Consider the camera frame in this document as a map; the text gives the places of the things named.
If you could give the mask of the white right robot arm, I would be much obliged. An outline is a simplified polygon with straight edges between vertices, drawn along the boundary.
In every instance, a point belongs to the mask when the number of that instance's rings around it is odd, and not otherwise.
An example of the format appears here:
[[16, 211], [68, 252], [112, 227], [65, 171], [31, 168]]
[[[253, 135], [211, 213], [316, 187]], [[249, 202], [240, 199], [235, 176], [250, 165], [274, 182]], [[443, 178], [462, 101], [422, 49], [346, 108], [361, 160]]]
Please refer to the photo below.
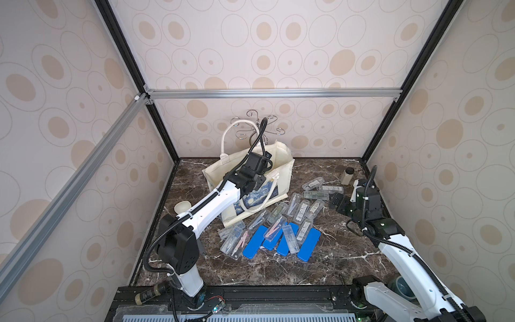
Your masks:
[[333, 193], [330, 209], [346, 215], [394, 264], [413, 292], [412, 303], [390, 290], [373, 275], [355, 278], [351, 303], [357, 308], [374, 306], [395, 321], [485, 321], [477, 307], [467, 306], [419, 256], [401, 226], [388, 217], [376, 186], [357, 186], [351, 198]]

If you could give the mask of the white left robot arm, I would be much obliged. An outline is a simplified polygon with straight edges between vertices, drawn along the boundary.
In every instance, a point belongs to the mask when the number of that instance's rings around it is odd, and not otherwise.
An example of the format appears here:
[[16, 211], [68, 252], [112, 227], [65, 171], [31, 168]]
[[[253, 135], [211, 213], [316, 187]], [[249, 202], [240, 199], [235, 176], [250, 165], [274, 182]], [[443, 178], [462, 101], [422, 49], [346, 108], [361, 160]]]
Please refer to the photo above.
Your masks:
[[165, 221], [163, 232], [159, 233], [150, 250], [155, 251], [164, 263], [158, 271], [169, 274], [174, 287], [186, 296], [195, 298], [204, 289], [197, 268], [200, 256], [198, 238], [229, 206], [258, 190], [265, 183], [265, 173], [272, 166], [271, 153], [247, 153], [205, 198], [184, 213]]

